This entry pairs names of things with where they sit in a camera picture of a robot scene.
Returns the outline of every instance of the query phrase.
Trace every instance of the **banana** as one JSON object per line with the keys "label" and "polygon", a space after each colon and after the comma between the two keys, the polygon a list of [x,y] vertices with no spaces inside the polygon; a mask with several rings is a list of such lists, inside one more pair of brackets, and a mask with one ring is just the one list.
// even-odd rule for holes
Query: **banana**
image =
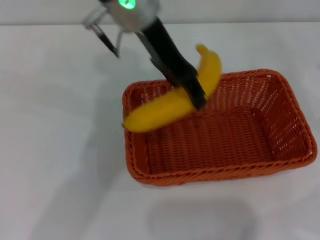
{"label": "banana", "polygon": [[[197,45],[196,50],[201,55],[197,78],[208,99],[218,86],[222,64],[219,56],[204,45]],[[123,126],[130,132],[145,133],[170,124],[195,110],[185,89],[178,87],[136,108],[126,117]]]}

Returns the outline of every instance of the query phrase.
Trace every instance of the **woven basket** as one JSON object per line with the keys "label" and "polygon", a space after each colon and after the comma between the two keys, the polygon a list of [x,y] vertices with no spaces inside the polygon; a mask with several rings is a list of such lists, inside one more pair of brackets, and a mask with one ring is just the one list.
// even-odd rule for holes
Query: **woven basket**
{"label": "woven basket", "polygon": [[[137,82],[122,98],[124,117],[173,90]],[[287,80],[268,69],[227,73],[200,111],[148,133],[125,130],[127,168],[156,186],[270,175],[312,163],[317,144]]]}

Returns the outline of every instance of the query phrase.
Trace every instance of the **green led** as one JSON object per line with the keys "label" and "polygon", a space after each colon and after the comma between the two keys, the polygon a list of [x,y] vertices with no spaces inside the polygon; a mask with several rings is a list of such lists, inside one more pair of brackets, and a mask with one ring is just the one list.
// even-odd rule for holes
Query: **green led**
{"label": "green led", "polygon": [[126,9],[134,9],[136,7],[136,0],[118,0],[118,3]]}

